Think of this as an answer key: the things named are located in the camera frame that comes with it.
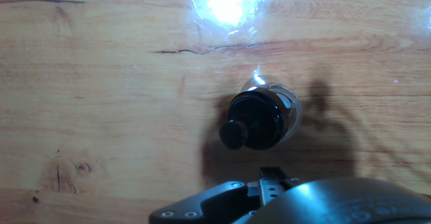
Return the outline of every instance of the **wood grain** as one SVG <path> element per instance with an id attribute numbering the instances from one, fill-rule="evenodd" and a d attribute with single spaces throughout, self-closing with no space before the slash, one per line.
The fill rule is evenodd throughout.
<path id="1" fill-rule="evenodd" d="M 267 0 L 228 38 L 190 0 L 0 0 L 0 223 L 146 223 L 264 165 L 431 194 L 429 6 Z M 299 95 L 302 128 L 228 151 L 218 125 L 256 72 Z"/>

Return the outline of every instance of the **screw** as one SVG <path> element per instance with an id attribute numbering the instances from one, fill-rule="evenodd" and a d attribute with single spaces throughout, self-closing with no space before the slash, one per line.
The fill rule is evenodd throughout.
<path id="1" fill-rule="evenodd" d="M 162 217 L 171 217 L 175 214 L 173 211 L 165 211 L 161 214 Z"/>
<path id="2" fill-rule="evenodd" d="M 197 213 L 196 213 L 196 212 L 194 212 L 194 211 L 190 211 L 190 212 L 188 212 L 188 213 L 185 213 L 185 214 L 184 214 L 184 216 L 185 216 L 185 217 L 196 217 L 196 216 L 197 216 Z"/>

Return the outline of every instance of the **black bottle cap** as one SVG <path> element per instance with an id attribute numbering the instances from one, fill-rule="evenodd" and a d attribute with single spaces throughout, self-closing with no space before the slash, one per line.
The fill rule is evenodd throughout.
<path id="1" fill-rule="evenodd" d="M 271 148 L 286 134 L 289 113 L 290 109 L 268 89 L 244 91 L 230 103 L 220 138 L 232 150 L 242 146 L 255 150 Z"/>

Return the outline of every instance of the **wood crack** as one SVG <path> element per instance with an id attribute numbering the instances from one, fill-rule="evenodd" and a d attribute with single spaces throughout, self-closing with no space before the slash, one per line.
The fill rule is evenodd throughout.
<path id="1" fill-rule="evenodd" d="M 87 3 L 85 1 L 70 1 L 70 0 L 0 0 L 0 4 L 2 3 L 21 3 L 21 2 L 49 2 L 49 3 Z"/>
<path id="2" fill-rule="evenodd" d="M 205 55 L 208 53 L 211 53 L 213 51 L 217 51 L 220 49 L 224 50 L 238 50 L 242 48 L 254 48 L 256 46 L 266 45 L 266 44 L 273 44 L 275 42 L 260 42 L 260 43 L 249 43 L 249 44 L 237 44 L 237 45 L 226 45 L 226 46 L 209 46 L 210 50 L 204 51 L 204 52 L 197 52 L 190 49 L 181 49 L 181 50 L 159 50 L 159 51 L 151 51 L 150 53 L 159 53 L 159 54 L 179 54 L 182 52 L 189 52 L 193 54 L 199 54 L 199 55 Z"/>
<path id="3" fill-rule="evenodd" d="M 60 168 L 57 164 L 57 191 L 60 192 Z"/>

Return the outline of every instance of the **plastic bottle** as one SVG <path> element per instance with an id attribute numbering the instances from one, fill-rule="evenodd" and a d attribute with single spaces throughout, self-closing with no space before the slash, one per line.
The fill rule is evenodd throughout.
<path id="1" fill-rule="evenodd" d="M 259 75 L 232 100 L 219 134 L 229 149 L 265 150 L 292 137 L 301 120 L 301 103 L 292 90 L 274 77 Z"/>

